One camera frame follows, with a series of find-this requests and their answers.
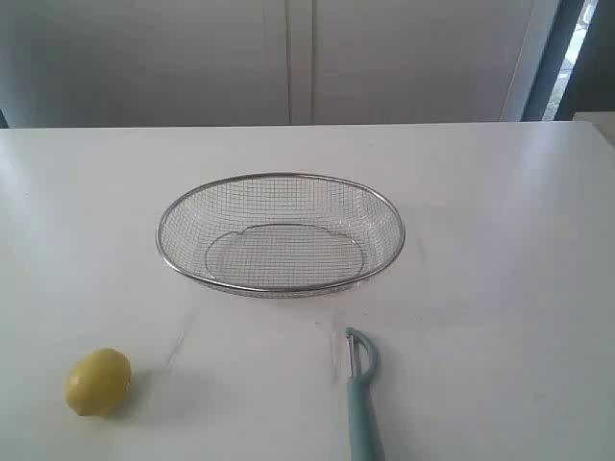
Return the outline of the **teal handled peeler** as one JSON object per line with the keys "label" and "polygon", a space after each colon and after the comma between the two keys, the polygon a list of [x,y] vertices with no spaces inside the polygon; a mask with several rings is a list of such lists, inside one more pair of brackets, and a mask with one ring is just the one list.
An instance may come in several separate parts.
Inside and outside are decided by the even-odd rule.
{"label": "teal handled peeler", "polygon": [[363,332],[347,327],[349,372],[347,408],[350,456],[352,461],[382,460],[370,386],[378,375],[381,356],[371,339]]}

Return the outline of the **yellow lemon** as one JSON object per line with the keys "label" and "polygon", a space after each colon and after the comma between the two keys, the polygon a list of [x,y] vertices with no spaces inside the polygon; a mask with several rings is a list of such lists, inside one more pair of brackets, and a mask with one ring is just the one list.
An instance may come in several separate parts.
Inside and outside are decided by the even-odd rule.
{"label": "yellow lemon", "polygon": [[65,402],[78,416],[106,416],[126,398],[131,381],[128,357],[115,349],[100,349],[86,355],[68,374]]}

